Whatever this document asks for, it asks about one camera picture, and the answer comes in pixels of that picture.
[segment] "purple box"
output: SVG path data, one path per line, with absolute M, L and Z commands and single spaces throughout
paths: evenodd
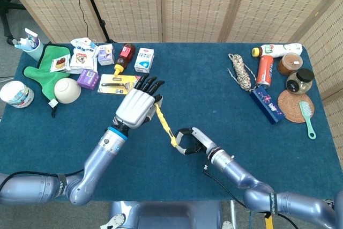
M 77 83 L 83 88 L 93 90 L 99 78 L 100 76 L 98 75 L 98 73 L 94 71 L 83 70 L 79 78 L 77 79 Z
M 251 97 L 272 124 L 285 118 L 285 115 L 278 104 L 264 88 L 257 87 L 255 90 L 251 91 Z

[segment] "blue package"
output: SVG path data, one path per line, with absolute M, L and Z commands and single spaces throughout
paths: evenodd
M 272 124 L 275 124 L 285 118 L 285 115 L 279 108 L 278 104 L 264 88 L 257 87 L 251 91 L 250 96 Z

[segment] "soda can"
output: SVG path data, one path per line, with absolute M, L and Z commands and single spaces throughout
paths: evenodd
M 273 72 L 274 58 L 269 55 L 262 56 L 259 61 L 258 75 L 257 75 L 257 86 L 263 88 L 269 88 L 272 83 L 272 72 Z

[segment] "round rattan mat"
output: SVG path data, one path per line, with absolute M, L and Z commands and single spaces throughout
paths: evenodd
M 312 115 L 315 112 L 315 106 L 312 100 L 306 94 L 294 94 L 290 93 L 288 90 L 282 91 L 278 98 L 278 106 L 281 108 L 282 112 L 285 114 L 286 119 L 294 123 L 304 123 L 305 119 L 301 114 L 299 102 L 306 101 L 310 104 L 312 110 Z

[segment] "blue tablecloth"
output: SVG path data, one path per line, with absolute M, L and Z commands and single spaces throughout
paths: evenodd
M 251 49 L 258 45 L 138 43 L 136 47 L 137 52 L 140 47 L 155 50 L 151 75 L 166 81 L 158 93 L 164 96 L 162 111 L 174 132 L 198 127 L 276 192 L 333 197 L 343 186 L 343 176 L 317 85 L 314 83 L 308 92 L 316 107 L 311 119 L 317 134 L 313 141 L 308 138 L 304 123 L 283 120 L 271 125 L 249 94 L 226 71 L 227 67 L 232 69 L 227 55 L 233 53 L 242 55 L 257 73 L 259 60 L 251 56 Z M 121 46 L 115 44 L 116 57 Z M 311 68 L 306 50 L 301 56 L 303 67 Z M 134 60 L 124 74 L 136 74 L 133 63 Z M 70 173 L 83 168 L 124 96 L 83 88 L 77 101 L 60 104 L 56 117 L 52 118 L 39 85 L 21 73 L 27 65 L 36 66 L 32 58 L 23 54 L 16 79 L 33 89 L 35 99 L 27 108 L 5 109 L 0 123 L 0 171 Z M 99 66 L 100 74 L 113 71 L 113 65 Z M 285 81 L 286 77 L 277 72 L 275 65 L 272 86 L 268 89 L 273 98 L 277 99 L 285 89 Z M 180 155 L 156 117 L 131 130 L 129 135 L 100 180 L 93 200 L 230 199 L 218 184 L 202 174 L 205 155 Z M 242 198 L 242 191 L 235 189 L 214 167 L 210 171 Z

